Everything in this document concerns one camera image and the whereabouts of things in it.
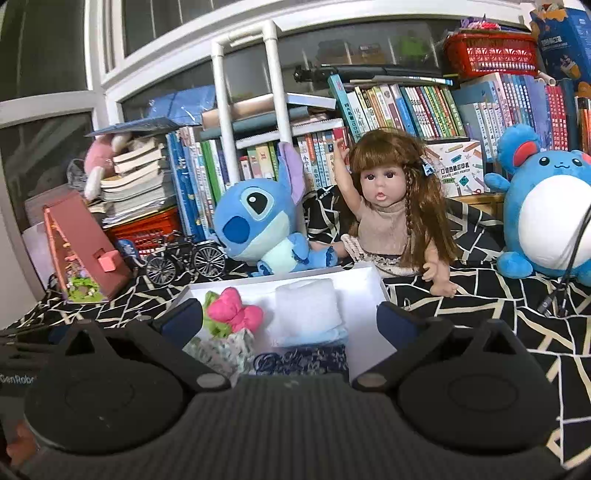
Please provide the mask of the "person left hand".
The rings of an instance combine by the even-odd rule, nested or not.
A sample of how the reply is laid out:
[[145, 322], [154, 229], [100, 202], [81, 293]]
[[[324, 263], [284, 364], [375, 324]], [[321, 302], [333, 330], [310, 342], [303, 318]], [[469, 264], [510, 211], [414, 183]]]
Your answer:
[[12, 468], [20, 467], [38, 451], [35, 437], [27, 424], [21, 421], [16, 427], [16, 437], [6, 447]]

